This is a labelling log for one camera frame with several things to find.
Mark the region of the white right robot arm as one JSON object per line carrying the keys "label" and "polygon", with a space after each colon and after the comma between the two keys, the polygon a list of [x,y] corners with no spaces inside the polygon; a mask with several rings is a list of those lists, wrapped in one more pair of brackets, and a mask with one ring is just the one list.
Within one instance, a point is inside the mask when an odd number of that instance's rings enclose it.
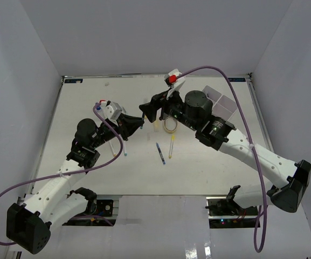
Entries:
{"label": "white right robot arm", "polygon": [[271,185],[266,187],[236,185],[224,201],[216,206],[225,214],[239,215],[249,207],[274,205],[295,213],[309,184],[311,164],[306,160],[294,162],[270,150],[249,142],[233,124],[212,114],[212,101],[202,91],[190,91],[182,99],[177,91],[171,97],[166,92],[156,94],[151,101],[139,106],[150,122],[171,117],[195,131],[195,137],[205,146],[230,155],[254,170],[261,170]]}

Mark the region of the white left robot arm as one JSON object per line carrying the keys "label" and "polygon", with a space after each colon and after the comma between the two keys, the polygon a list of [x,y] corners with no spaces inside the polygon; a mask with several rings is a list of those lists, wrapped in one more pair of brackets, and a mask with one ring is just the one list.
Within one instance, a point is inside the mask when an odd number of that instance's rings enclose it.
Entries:
{"label": "white left robot arm", "polygon": [[113,123],[107,119],[96,125],[93,119],[82,119],[72,141],[71,151],[61,168],[42,188],[21,205],[13,203],[7,211],[6,235],[30,252],[39,253],[51,237],[51,232],[72,217],[96,211],[97,195],[74,185],[93,168],[100,154],[99,146],[119,137],[127,140],[143,125],[140,117],[121,113]]}

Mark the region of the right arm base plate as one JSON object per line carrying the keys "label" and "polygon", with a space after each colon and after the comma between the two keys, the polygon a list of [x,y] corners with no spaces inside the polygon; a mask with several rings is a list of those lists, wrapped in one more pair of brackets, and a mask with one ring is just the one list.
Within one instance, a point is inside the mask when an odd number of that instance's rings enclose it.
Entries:
{"label": "right arm base plate", "polygon": [[233,186],[227,196],[207,196],[205,209],[208,210],[210,229],[236,229],[260,227],[256,222],[258,207],[242,208],[234,201],[240,185]]}

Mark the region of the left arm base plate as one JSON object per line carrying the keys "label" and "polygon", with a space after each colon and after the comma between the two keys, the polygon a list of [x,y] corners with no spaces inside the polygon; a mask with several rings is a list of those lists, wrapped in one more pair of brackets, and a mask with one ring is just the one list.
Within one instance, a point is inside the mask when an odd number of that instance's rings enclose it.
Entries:
{"label": "left arm base plate", "polygon": [[97,200],[96,210],[93,214],[78,214],[63,226],[112,227],[116,223],[118,210],[118,200]]}

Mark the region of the blue pen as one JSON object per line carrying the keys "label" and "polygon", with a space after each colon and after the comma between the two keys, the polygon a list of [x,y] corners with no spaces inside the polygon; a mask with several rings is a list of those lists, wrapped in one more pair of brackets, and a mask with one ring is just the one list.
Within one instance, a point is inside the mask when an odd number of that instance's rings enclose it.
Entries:
{"label": "blue pen", "polygon": [[156,147],[157,147],[158,153],[160,155],[161,161],[162,161],[163,165],[165,165],[166,164],[165,159],[164,159],[163,153],[161,151],[161,148],[160,148],[160,145],[158,144],[158,142],[156,143]]}

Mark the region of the green pen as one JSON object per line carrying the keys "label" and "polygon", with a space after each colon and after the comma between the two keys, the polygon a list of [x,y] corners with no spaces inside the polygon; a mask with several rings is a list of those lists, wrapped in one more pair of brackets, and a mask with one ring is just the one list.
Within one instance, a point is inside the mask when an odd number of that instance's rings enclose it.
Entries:
{"label": "green pen", "polygon": [[140,129],[143,129],[144,120],[145,120],[145,113],[142,113],[142,124],[140,126]]}

